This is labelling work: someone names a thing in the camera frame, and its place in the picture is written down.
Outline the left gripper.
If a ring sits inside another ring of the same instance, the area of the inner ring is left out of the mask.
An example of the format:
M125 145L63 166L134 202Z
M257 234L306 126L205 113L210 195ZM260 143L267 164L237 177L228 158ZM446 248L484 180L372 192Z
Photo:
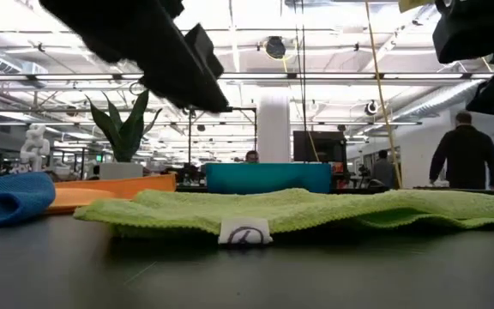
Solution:
M121 58L142 71L139 83L178 108L195 107L218 113L229 102L214 79L196 83L196 49L186 39L120 39Z

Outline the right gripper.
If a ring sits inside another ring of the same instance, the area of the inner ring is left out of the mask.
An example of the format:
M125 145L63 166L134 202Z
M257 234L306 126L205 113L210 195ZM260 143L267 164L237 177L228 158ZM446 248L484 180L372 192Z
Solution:
M441 17L432 34L438 62L491 56L494 64L494 0L435 0ZM494 115L494 75L480 83L469 112Z

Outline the orange microfiber towel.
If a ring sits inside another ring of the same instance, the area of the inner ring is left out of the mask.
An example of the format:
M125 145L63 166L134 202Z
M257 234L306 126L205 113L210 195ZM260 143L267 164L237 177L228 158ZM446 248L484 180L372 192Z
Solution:
M72 214L76 208L103 198L131 199L145 190L176 190L171 174L132 179L82 180L55 183L56 197L45 211L48 215Z

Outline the green microfiber towel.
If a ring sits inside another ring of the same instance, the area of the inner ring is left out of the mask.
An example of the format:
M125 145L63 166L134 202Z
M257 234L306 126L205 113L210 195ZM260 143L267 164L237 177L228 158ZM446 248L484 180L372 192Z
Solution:
M286 189L252 195L146 190L132 199L104 198L74 217L109 225L129 238L204 232L222 245L268 244L281 233L344 223L396 229L418 221L458 229L494 225L494 196L465 191L400 190L372 195Z

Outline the blue microfiber towel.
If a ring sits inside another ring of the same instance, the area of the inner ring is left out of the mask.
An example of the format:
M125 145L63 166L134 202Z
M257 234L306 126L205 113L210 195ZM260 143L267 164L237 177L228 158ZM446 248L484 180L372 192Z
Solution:
M0 227L42 215L55 197L55 186L46 173L0 176Z

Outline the potted plant in white pot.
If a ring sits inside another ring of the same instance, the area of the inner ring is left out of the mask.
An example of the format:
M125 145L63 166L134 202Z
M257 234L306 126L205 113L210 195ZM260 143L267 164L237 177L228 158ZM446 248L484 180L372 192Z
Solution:
M143 176L143 166L132 162L140 148L143 136L150 131L162 109L156 111L154 119L144 123L144 113L147 110L149 91L144 90L137 97L125 121L120 118L120 111L106 96L108 112L102 112L89 97L90 112L96 126L103 132L111 145L113 161L99 165L99 177L102 180L133 179Z

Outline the white building column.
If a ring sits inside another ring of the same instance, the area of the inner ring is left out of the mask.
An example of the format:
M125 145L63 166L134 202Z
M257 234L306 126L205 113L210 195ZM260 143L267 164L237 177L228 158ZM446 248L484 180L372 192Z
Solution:
M257 151L261 163L287 163L291 155L289 98L273 89L257 107Z

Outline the teal plastic bin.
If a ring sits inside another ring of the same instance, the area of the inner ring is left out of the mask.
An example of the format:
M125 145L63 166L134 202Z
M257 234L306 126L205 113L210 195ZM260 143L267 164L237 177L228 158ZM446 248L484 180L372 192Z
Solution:
M206 182L210 193L260 194L299 188L329 193L332 169L322 163L210 163Z

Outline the black monitor screen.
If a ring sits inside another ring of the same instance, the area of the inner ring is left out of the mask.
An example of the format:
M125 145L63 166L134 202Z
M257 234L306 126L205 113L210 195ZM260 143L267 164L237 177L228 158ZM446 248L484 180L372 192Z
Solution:
M293 160L346 162L346 138L339 131L294 131Z

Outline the white humanoid figure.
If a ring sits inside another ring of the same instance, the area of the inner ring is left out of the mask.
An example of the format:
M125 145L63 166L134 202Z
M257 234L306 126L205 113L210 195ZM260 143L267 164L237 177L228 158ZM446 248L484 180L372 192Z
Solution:
M42 157L50 153L50 142L44 138L46 127L31 124L26 131L26 140L20 150L21 164L28 164L33 172L40 172Z

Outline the silver ventilation duct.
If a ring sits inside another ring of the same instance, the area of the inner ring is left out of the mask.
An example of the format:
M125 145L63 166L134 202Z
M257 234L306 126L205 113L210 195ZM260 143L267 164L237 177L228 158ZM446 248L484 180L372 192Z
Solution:
M449 108L459 103L467 103L473 98L482 82L483 80L479 79L439 88L393 112L391 120L404 121L412 117L421 118L429 112L441 111L443 108Z

